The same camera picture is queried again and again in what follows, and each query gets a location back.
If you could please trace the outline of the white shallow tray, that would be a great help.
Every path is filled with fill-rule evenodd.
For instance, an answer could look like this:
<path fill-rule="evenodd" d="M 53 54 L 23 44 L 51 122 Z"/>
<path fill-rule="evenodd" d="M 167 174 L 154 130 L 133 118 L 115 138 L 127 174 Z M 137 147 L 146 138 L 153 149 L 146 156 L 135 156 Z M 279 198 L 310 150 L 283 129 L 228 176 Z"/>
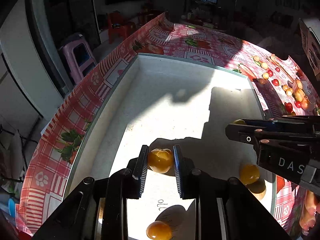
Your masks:
<path fill-rule="evenodd" d="M 163 55 L 140 54 L 103 102 L 81 144 L 65 195 L 91 176 L 125 168 L 143 145 L 172 148 L 213 177 L 236 177 L 257 157 L 251 145 L 229 140 L 225 127 L 263 119 L 248 77 L 222 67 Z"/>

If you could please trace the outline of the purple plastic stool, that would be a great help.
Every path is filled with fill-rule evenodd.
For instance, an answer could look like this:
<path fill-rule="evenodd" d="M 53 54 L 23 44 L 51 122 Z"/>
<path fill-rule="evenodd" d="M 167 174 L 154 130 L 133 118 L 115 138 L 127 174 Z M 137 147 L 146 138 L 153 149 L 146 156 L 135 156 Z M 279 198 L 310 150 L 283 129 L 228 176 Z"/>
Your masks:
<path fill-rule="evenodd" d="M 70 75 L 76 85 L 97 65 L 87 41 L 80 33 L 68 37 L 60 50 L 65 56 Z"/>

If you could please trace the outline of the red strawberry print tablecloth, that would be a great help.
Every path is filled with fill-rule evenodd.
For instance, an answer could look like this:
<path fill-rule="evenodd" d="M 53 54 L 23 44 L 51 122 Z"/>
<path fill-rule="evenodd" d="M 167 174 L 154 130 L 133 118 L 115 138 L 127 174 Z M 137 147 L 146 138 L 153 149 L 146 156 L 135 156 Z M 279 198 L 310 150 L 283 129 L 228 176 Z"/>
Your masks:
<path fill-rule="evenodd" d="M 164 15 L 105 57 L 69 94 L 33 153 L 16 228 L 33 235 L 86 176 L 103 178 L 159 138 L 180 144 L 206 172 L 237 176 L 253 149 L 229 140 L 228 123 L 319 114 L 319 95 L 298 64 L 251 42 Z"/>

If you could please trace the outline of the yellow cherry tomato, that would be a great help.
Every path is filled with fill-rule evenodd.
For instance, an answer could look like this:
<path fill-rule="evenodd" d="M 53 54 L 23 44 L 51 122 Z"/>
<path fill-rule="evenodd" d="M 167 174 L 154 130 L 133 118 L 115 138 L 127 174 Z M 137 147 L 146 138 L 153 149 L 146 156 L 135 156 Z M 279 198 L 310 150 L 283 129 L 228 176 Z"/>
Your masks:
<path fill-rule="evenodd" d="M 174 164 L 174 155 L 168 148 L 156 148 L 148 153 L 148 166 L 154 172 L 167 173 Z"/>

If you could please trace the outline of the large yellow tomato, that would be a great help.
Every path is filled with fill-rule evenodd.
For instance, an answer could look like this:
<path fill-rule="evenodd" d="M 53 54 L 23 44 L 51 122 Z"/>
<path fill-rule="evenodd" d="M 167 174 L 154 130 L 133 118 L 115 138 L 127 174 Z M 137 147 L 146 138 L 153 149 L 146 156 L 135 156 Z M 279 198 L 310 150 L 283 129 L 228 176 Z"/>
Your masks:
<path fill-rule="evenodd" d="M 260 170 L 256 165 L 247 164 L 240 168 L 239 177 L 244 185 L 253 184 L 260 178 Z"/>

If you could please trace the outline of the red cherry tomato near bowl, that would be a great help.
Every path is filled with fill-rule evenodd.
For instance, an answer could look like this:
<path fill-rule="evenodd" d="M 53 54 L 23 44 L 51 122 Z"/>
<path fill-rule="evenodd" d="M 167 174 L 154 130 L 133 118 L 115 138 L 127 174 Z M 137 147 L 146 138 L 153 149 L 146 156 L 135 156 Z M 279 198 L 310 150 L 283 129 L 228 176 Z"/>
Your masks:
<path fill-rule="evenodd" d="M 295 106 L 297 108 L 302 108 L 302 103 L 300 101 L 295 101 Z"/>

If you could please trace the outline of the brown kiwi fruit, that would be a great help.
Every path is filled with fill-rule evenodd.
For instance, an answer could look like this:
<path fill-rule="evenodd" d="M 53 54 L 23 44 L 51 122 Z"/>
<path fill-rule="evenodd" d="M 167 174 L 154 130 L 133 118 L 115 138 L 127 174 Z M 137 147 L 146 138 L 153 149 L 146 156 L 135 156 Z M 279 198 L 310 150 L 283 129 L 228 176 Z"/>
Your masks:
<path fill-rule="evenodd" d="M 258 179 L 256 182 L 246 185 L 246 187 L 257 200 L 262 200 L 266 194 L 266 185 L 263 179 Z"/>

